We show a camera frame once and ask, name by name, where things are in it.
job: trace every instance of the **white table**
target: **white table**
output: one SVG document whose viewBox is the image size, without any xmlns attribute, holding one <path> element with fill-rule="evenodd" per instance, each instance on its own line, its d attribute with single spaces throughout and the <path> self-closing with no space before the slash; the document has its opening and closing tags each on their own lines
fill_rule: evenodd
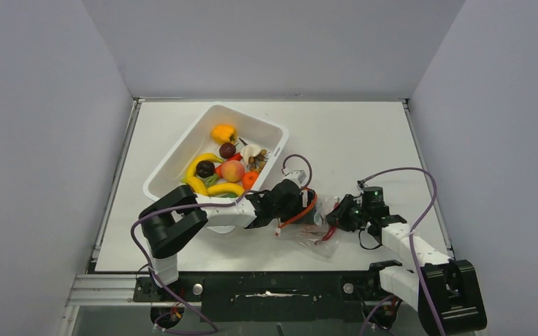
<svg viewBox="0 0 538 336">
<path fill-rule="evenodd" d="M 147 102 L 134 126 L 126 161 L 97 258 L 97 272 L 134 272 L 145 259 L 133 244 L 129 229 L 138 214 L 152 203 L 143 183 L 182 132 L 217 102 Z M 289 141 L 280 155 L 300 153 L 312 163 L 311 188 L 319 195 L 357 194 L 356 181 L 384 169 L 421 167 L 408 121 L 400 102 L 221 102 L 237 111 L 273 120 L 289 128 Z M 263 188 L 282 180 L 281 160 Z M 292 159 L 290 169 L 305 169 Z M 428 204 L 430 194 L 423 174 L 395 172 L 376 178 L 392 214 L 410 223 Z M 367 270 L 370 263 L 396 259 L 385 248 L 365 251 L 357 234 L 338 232 L 339 246 L 330 260 L 274 236 L 275 225 L 229 234 L 201 230 L 179 253 L 181 271 L 329 271 Z M 137 231 L 145 244 L 141 230 Z M 446 251 L 441 226 L 432 211 L 418 234 L 440 251 Z M 363 234 L 363 243 L 375 242 Z"/>
</svg>

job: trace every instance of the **bolt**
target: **bolt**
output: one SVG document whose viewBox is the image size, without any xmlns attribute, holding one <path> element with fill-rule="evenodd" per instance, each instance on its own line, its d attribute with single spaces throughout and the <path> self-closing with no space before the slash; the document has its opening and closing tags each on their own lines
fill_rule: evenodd
<svg viewBox="0 0 538 336">
<path fill-rule="evenodd" d="M 201 293 L 203 293 L 203 285 L 201 285 L 200 283 L 195 283 L 195 285 L 193 286 L 193 294 L 201 295 Z"/>
<path fill-rule="evenodd" d="M 351 294 L 354 292 L 354 285 L 351 284 L 351 283 L 346 283 L 345 285 L 343 285 L 343 291 L 346 293 L 346 294 Z"/>
</svg>

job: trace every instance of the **yellow banana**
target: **yellow banana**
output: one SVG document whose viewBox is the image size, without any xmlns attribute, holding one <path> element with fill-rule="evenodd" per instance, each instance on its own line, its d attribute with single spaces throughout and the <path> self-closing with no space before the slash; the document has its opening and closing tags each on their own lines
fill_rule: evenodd
<svg viewBox="0 0 538 336">
<path fill-rule="evenodd" d="M 188 184 L 193 191 L 195 191 L 195 193 L 203 196 L 209 196 L 205 184 L 198 177 L 188 176 L 184 179 L 184 183 Z"/>
<path fill-rule="evenodd" d="M 223 159 L 215 156 L 213 153 L 203 153 L 199 156 L 197 156 L 191 164 L 188 166 L 188 169 L 186 170 L 186 174 L 184 174 L 185 182 L 186 179 L 192 176 L 195 176 L 195 173 L 197 172 L 197 165 L 201 161 L 211 161 L 211 162 L 223 162 Z"/>
<path fill-rule="evenodd" d="M 240 196 L 244 193 L 244 188 L 236 183 L 220 183 L 209 187 L 207 192 L 209 193 L 209 196 L 227 193 L 235 193 L 236 195 Z"/>
</svg>

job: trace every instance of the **black metal plate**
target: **black metal plate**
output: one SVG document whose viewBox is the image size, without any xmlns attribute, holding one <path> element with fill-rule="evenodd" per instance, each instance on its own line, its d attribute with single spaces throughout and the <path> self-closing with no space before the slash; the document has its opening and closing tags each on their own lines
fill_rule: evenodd
<svg viewBox="0 0 538 336">
<path fill-rule="evenodd" d="M 367 271 L 350 272 L 182 272 L 169 287 L 184 292 L 190 302 L 202 300 L 202 312 L 213 321 L 314 321 L 363 319 L 355 294 L 343 292 L 351 283 L 365 300 L 380 300 L 383 293 L 372 293 Z M 203 285 L 203 294 L 194 295 L 193 286 Z M 282 296 L 261 297 L 266 292 Z M 162 288 L 152 286 L 151 278 L 137 281 L 135 302 L 173 302 Z"/>
</svg>

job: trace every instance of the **white container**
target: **white container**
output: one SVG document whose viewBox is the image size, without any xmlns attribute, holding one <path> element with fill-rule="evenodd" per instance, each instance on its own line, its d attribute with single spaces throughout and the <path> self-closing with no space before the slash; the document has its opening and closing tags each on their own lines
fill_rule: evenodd
<svg viewBox="0 0 538 336">
<path fill-rule="evenodd" d="M 252 187 L 253 190 L 258 190 L 289 138 L 288 129 L 222 105 L 213 105 L 182 134 L 178 142 L 149 175 L 143 184 L 145 196 L 157 201 L 183 184 L 181 180 L 186 169 L 197 156 L 203 153 L 214 153 L 219 156 L 219 145 L 211 138 L 210 133 L 220 124 L 232 125 L 236 128 L 238 137 L 247 144 L 257 144 L 269 152 L 265 168 Z M 210 227 L 218 233 L 227 233 L 233 228 L 231 226 Z"/>
</svg>

